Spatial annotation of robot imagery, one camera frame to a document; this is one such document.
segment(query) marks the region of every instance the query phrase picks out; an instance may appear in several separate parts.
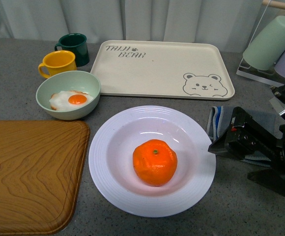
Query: white curtain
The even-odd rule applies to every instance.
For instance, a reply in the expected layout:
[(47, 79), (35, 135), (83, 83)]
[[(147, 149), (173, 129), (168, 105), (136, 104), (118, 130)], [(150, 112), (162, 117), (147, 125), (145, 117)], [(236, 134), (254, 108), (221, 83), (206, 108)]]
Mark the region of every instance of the white curtain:
[(57, 41), (79, 32), (88, 43), (152, 40), (246, 48), (262, 0), (0, 0), (0, 37)]

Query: light green cup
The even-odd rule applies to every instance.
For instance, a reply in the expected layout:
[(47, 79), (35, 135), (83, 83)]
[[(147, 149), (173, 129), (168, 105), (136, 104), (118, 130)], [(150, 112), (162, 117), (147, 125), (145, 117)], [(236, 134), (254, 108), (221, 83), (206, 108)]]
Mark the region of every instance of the light green cup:
[[(60, 91), (77, 90), (86, 92), (93, 100), (80, 108), (71, 111), (55, 111), (51, 109), (52, 94)], [(36, 101), (48, 114), (63, 120), (79, 119), (88, 115), (97, 106), (100, 98), (100, 81), (89, 72), (72, 70), (66, 71), (45, 80), (36, 91)]]
[(250, 43), (243, 59), (258, 70), (269, 70), (285, 51), (285, 16), (277, 16)]

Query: egg white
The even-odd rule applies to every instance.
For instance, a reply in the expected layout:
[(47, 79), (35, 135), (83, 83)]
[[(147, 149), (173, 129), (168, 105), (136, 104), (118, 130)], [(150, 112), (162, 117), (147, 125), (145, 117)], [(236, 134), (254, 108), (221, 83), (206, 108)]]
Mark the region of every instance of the egg white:
[[(82, 94), (87, 98), (87, 101), (82, 104), (71, 104), (68, 102), (70, 96), (75, 94)], [(79, 92), (79, 91), (61, 91), (59, 93), (54, 93), (49, 100), (51, 108), (56, 111), (71, 111), (76, 108), (83, 107), (89, 104), (93, 100), (93, 97), (87, 93)]]

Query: light green bowl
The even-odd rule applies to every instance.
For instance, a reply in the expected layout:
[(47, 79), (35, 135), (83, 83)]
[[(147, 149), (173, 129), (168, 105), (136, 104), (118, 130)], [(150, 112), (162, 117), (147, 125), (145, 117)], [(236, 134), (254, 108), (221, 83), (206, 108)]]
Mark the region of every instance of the light green bowl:
[[(100, 81), (92, 74), (72, 70), (56, 74), (44, 81), (36, 91), (36, 101), (48, 114), (63, 120), (79, 119), (88, 115), (97, 106), (100, 98)], [(60, 91), (77, 90), (86, 92), (94, 99), (87, 105), (71, 111), (54, 111), (51, 109), (52, 94)]]

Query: dark green mug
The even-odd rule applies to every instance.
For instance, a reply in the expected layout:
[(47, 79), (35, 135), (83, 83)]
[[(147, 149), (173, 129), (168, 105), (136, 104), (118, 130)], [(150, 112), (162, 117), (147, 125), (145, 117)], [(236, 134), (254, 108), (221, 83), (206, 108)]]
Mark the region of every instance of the dark green mug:
[(70, 33), (61, 37), (58, 43), (55, 45), (55, 51), (57, 47), (61, 47), (63, 50), (71, 51), (75, 54), (76, 65), (83, 66), (89, 62), (89, 54), (87, 47), (87, 37), (81, 33)]

